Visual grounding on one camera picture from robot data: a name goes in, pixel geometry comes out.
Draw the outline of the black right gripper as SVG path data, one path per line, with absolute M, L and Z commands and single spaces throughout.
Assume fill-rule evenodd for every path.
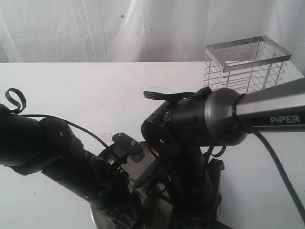
M 183 208 L 174 206 L 170 215 L 168 229 L 228 229 L 229 226 L 218 221 L 219 206 L 208 209 Z

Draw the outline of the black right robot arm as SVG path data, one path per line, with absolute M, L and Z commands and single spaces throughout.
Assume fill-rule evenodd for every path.
M 145 91 L 144 97 L 162 104 L 143 122 L 141 133 L 148 149 L 165 170 L 164 186 L 172 204 L 171 229 L 217 229 L 222 200 L 220 175 L 224 152 L 248 134 L 263 143 L 300 214 L 305 208 L 278 156 L 263 132 L 305 129 L 305 81 L 297 79 L 250 94 L 230 88 L 163 94 Z

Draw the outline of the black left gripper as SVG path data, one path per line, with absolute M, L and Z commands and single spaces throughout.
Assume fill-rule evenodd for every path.
M 129 174 L 116 173 L 107 193 L 100 192 L 103 203 L 91 204 L 91 218 L 97 229 L 141 229 L 143 207 L 139 195 L 129 189 Z

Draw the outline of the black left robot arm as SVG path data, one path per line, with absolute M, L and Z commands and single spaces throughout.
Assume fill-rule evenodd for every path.
M 68 124 L 59 118 L 39 121 L 0 107 L 0 163 L 21 175 L 41 172 L 96 207 L 118 229 L 140 229 L 144 215 L 139 196 L 129 190 L 122 161 L 85 150 Z

